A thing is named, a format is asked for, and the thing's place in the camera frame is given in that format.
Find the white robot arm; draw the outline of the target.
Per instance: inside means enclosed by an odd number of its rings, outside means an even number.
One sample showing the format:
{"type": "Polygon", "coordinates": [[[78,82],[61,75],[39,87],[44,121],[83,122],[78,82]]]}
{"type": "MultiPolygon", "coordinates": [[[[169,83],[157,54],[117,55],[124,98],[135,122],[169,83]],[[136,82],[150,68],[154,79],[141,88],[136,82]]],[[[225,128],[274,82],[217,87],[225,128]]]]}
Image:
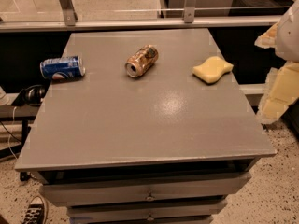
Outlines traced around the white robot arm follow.
{"type": "Polygon", "coordinates": [[[280,21],[256,39],[254,45],[273,48],[285,61],[279,69],[270,69],[258,105],[257,119],[262,124],[271,124],[299,99],[299,3],[295,2],[280,21]]]}

